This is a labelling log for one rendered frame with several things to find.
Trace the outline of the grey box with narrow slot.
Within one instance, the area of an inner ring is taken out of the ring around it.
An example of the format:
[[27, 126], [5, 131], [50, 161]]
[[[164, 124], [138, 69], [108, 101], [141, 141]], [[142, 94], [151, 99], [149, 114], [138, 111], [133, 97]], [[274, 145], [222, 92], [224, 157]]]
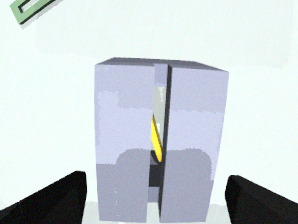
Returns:
[[[205, 222], [216, 180], [230, 72], [166, 67], [161, 222]], [[156, 65], [94, 64], [98, 220], [146, 224]]]

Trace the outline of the gold coin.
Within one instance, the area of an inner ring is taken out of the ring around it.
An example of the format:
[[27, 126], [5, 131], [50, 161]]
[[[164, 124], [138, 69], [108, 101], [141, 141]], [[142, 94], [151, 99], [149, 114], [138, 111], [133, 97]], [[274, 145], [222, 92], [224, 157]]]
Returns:
[[154, 149], [156, 149], [158, 159], [162, 161], [162, 143], [161, 143], [160, 133], [158, 133], [156, 117], [154, 117], [154, 113], [153, 113], [153, 125], [152, 125], [152, 140], [154, 144]]

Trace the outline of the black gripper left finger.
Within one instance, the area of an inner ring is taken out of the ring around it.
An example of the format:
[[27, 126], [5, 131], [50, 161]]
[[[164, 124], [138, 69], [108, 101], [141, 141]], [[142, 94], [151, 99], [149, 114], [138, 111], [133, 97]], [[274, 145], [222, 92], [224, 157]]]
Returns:
[[82, 224], [86, 193], [86, 173], [73, 171], [1, 209], [0, 224]]

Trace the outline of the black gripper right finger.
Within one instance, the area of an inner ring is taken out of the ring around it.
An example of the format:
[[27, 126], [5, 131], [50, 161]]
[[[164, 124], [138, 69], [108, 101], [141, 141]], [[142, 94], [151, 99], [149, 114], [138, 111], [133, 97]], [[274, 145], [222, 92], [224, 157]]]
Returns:
[[230, 224], [298, 224], [298, 202], [239, 175], [227, 176]]

